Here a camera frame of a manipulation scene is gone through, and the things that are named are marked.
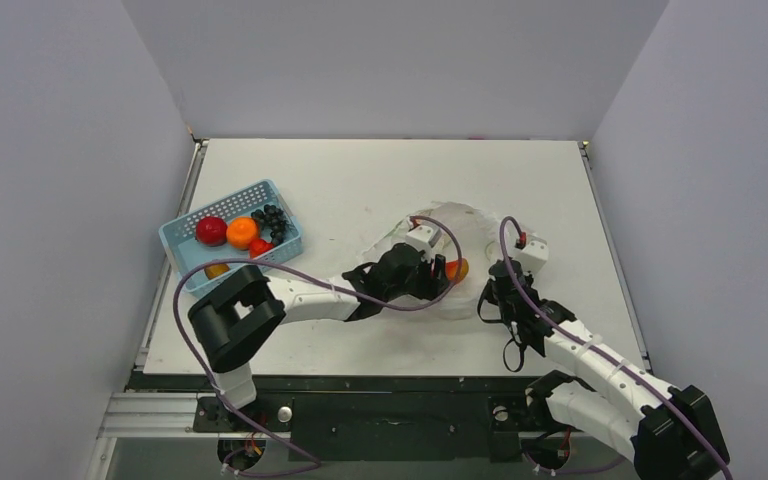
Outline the black fake grape bunch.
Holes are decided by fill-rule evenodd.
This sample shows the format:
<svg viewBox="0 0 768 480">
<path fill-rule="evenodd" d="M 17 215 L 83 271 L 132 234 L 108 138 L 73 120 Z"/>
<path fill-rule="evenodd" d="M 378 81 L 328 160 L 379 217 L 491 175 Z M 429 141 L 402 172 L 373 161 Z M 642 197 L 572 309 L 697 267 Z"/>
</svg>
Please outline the black fake grape bunch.
<svg viewBox="0 0 768 480">
<path fill-rule="evenodd" d="M 266 204 L 254 210 L 251 218 L 262 232 L 262 236 L 267 237 L 273 245 L 282 244 L 291 235 L 289 217 L 275 204 Z"/>
</svg>

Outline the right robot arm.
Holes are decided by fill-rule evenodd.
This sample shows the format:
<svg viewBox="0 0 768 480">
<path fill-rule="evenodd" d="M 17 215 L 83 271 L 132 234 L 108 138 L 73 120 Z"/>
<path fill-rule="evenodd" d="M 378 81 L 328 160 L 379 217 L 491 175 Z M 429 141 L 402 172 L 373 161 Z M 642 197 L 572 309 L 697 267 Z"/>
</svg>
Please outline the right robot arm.
<svg viewBox="0 0 768 480">
<path fill-rule="evenodd" d="M 546 300 L 510 259 L 496 261 L 479 301 L 498 308 L 521 351 L 556 369 L 525 391 L 524 413 L 538 427 L 584 432 L 630 461 L 641 479 L 711 479 L 730 462 L 710 398 L 629 362 L 574 313 Z"/>
</svg>

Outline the white plastic bag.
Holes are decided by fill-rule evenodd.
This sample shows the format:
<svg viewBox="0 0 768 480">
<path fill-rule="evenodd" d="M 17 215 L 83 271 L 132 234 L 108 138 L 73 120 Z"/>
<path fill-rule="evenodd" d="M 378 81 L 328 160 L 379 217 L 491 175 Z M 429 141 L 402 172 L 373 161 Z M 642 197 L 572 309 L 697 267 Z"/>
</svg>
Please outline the white plastic bag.
<svg viewBox="0 0 768 480">
<path fill-rule="evenodd" d="M 493 213 L 456 202 L 434 202 L 419 210 L 419 215 L 434 218 L 453 231 L 469 262 L 467 277 L 440 303 L 423 312 L 434 318 L 462 320 L 476 315 L 479 295 L 488 279 L 489 268 L 502 258 L 499 245 L 501 218 Z M 512 257 L 517 232 L 506 233 L 506 248 Z"/>
</svg>

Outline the brown fake kiwi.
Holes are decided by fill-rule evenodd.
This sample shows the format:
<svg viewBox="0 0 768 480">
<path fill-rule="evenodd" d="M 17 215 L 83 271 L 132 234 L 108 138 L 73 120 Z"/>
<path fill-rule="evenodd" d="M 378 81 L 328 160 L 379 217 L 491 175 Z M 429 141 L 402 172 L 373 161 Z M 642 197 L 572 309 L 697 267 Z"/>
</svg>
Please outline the brown fake kiwi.
<svg viewBox="0 0 768 480">
<path fill-rule="evenodd" d="M 211 264 L 203 268 L 203 273 L 208 280 L 221 277 L 230 271 L 230 266 L 225 263 Z"/>
</svg>

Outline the orange fake fruit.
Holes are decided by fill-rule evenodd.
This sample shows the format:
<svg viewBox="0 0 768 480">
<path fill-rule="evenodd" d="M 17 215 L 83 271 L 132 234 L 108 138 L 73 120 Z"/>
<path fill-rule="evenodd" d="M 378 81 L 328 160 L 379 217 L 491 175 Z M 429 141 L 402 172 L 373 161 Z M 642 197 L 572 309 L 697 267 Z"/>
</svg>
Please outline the orange fake fruit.
<svg viewBox="0 0 768 480">
<path fill-rule="evenodd" d="M 260 238 L 260 227 L 251 217 L 237 217 L 226 228 L 226 241 L 238 250 L 248 250 L 250 244 Z"/>
</svg>

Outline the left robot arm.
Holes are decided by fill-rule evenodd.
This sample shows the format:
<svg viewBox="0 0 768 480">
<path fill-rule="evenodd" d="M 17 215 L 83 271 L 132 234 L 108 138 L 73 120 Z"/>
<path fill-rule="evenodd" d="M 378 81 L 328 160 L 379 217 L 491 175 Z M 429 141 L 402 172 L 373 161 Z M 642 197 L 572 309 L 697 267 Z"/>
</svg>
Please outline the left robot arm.
<svg viewBox="0 0 768 480">
<path fill-rule="evenodd" d="M 235 430 L 257 420 L 250 362 L 280 325 L 364 320 L 399 309 L 402 298 L 416 299 L 424 309 L 440 302 L 453 285 L 444 255 L 407 243 L 327 280 L 296 272 L 273 278 L 262 272 L 263 265 L 232 272 L 187 313 L 221 401 L 219 416 Z"/>
</svg>

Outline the red fake apple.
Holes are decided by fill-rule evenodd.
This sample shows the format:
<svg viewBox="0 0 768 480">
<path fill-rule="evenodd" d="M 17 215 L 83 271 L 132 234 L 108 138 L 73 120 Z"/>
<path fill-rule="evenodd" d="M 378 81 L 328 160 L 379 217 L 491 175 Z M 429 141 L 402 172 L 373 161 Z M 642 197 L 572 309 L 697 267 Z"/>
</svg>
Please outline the red fake apple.
<svg viewBox="0 0 768 480">
<path fill-rule="evenodd" d="M 206 216 L 196 223 L 195 238 L 207 247 L 218 247 L 227 241 L 227 223 L 220 217 Z"/>
</svg>

